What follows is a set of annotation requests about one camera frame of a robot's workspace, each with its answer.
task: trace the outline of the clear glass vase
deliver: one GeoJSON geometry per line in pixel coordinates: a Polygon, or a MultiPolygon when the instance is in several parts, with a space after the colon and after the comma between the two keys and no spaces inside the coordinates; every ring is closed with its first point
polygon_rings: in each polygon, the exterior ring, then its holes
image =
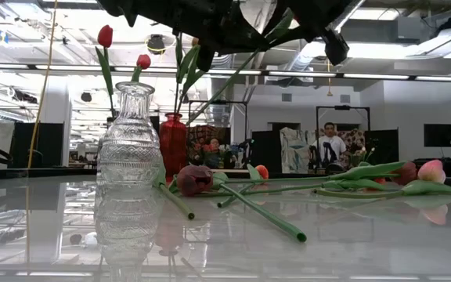
{"type": "Polygon", "coordinates": [[[154,88],[138,82],[116,84],[121,110],[103,137],[98,166],[110,189],[124,185],[150,189],[161,159],[160,143],[149,119],[154,88]]]}

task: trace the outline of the glass vase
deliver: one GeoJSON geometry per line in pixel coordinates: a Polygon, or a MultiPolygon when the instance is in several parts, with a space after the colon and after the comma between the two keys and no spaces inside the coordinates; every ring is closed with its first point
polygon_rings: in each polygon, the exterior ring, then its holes
{"type": "Polygon", "coordinates": [[[103,137],[98,169],[109,189],[151,189],[161,159],[149,118],[154,88],[138,82],[120,82],[116,88],[121,91],[121,110],[103,137]]]}
{"type": "Polygon", "coordinates": [[[160,126],[160,147],[167,180],[186,166],[187,127],[180,122],[181,114],[165,114],[167,120],[160,126]]]}

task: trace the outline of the red glass vase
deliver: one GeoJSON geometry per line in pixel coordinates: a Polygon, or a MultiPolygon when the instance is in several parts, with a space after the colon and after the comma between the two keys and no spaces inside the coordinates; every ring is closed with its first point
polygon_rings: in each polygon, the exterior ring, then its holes
{"type": "Polygon", "coordinates": [[[181,114],[165,114],[167,120],[160,126],[160,149],[166,168],[167,181],[186,166],[187,127],[180,122],[181,114]]]}

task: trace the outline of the red tulip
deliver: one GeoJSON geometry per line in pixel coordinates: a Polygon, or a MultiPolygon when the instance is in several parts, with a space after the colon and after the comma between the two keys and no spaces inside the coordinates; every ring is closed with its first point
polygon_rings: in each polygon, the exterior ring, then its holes
{"type": "Polygon", "coordinates": [[[391,178],[391,180],[399,185],[406,185],[417,179],[417,168],[411,161],[405,163],[401,168],[391,172],[392,174],[399,174],[399,177],[391,178]]]}
{"type": "Polygon", "coordinates": [[[444,183],[446,175],[443,171],[443,163],[440,160],[433,160],[425,163],[419,169],[419,179],[424,181],[444,183]]]}
{"type": "Polygon", "coordinates": [[[100,29],[97,42],[106,48],[109,48],[113,44],[113,29],[109,25],[100,29]]]}
{"type": "Polygon", "coordinates": [[[143,70],[150,67],[150,57],[146,54],[140,55],[137,59],[137,67],[141,67],[143,70]]]}
{"type": "Polygon", "coordinates": [[[260,176],[262,176],[263,179],[269,179],[269,171],[267,170],[267,168],[265,166],[260,164],[260,165],[257,165],[257,167],[255,167],[255,169],[257,169],[258,174],[260,174],[260,176]]]}
{"type": "Polygon", "coordinates": [[[177,187],[186,197],[209,191],[213,185],[213,172],[205,166],[188,165],[177,176],[177,187]]]}
{"type": "Polygon", "coordinates": [[[376,183],[379,183],[379,184],[382,184],[382,185],[385,184],[385,179],[374,179],[374,181],[375,181],[376,183]]]}

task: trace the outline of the ceiling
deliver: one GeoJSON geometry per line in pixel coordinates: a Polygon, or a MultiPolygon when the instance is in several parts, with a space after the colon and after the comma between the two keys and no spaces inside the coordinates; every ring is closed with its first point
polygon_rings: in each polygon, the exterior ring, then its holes
{"type": "MultiPolygon", "coordinates": [[[[51,12],[54,3],[51,1],[0,1],[0,63],[25,63],[25,64],[47,64],[49,39],[51,37],[51,12]],[[8,43],[2,43],[1,32],[8,35],[8,43]]],[[[272,3],[266,0],[244,0],[242,10],[246,20],[257,29],[261,30],[272,12],[272,3]]],[[[369,28],[373,28],[378,22],[391,23],[401,16],[417,19],[421,16],[434,16],[451,11],[451,0],[434,1],[392,1],[392,0],[368,0],[344,25],[342,34],[346,34],[346,28],[351,30],[356,23],[370,22],[369,28]]],[[[162,24],[155,24],[139,16],[135,26],[130,28],[124,17],[112,17],[108,15],[94,0],[59,0],[56,10],[56,32],[53,37],[52,64],[54,65],[98,65],[95,46],[98,31],[105,24],[114,29],[113,45],[110,47],[111,66],[134,66],[140,54],[149,53],[146,42],[152,34],[163,35],[165,52],[161,54],[150,54],[153,67],[175,66],[175,40],[171,35],[171,29],[162,24]]],[[[192,38],[184,34],[183,47],[189,50],[192,38]]],[[[257,58],[251,68],[277,67],[286,68],[290,61],[303,50],[305,42],[288,42],[280,45],[257,58]]],[[[233,65],[238,67],[248,54],[237,54],[233,57],[233,65]]],[[[352,57],[338,66],[330,66],[331,71],[346,71],[357,73],[402,73],[402,74],[449,74],[451,71],[451,60],[436,59],[430,63],[426,60],[408,60],[401,67],[395,64],[393,59],[372,59],[352,57]],[[425,68],[408,67],[426,64],[425,68]]],[[[325,57],[314,56],[307,66],[314,71],[328,71],[325,57]]],[[[37,113],[37,104],[22,102],[13,99],[16,91],[24,92],[36,98],[39,102],[44,71],[37,74],[21,74],[13,72],[0,72],[0,107],[26,107],[26,109],[0,109],[0,118],[9,118],[20,121],[33,121],[37,113]]],[[[73,109],[99,108],[97,111],[73,111],[73,130],[81,135],[84,126],[91,125],[99,132],[103,130],[102,124],[109,116],[110,106],[106,94],[105,83],[99,75],[76,75],[68,76],[70,95],[72,97],[73,109]],[[83,92],[92,94],[92,101],[86,103],[81,100],[83,92]]],[[[127,78],[114,76],[114,83],[125,81],[127,78]]],[[[213,91],[211,78],[202,78],[189,91],[190,99],[208,99],[213,91]]],[[[156,92],[153,95],[150,109],[161,113],[171,111],[175,99],[175,79],[143,77],[141,82],[152,85],[156,92]]],[[[334,79],[332,85],[351,86],[359,91],[368,82],[334,79]]],[[[328,85],[328,79],[315,78],[310,85],[318,88],[328,85]]],[[[220,117],[227,122],[228,111],[225,117],[220,117]]],[[[213,115],[203,115],[195,124],[203,124],[215,119],[213,115]]]]}

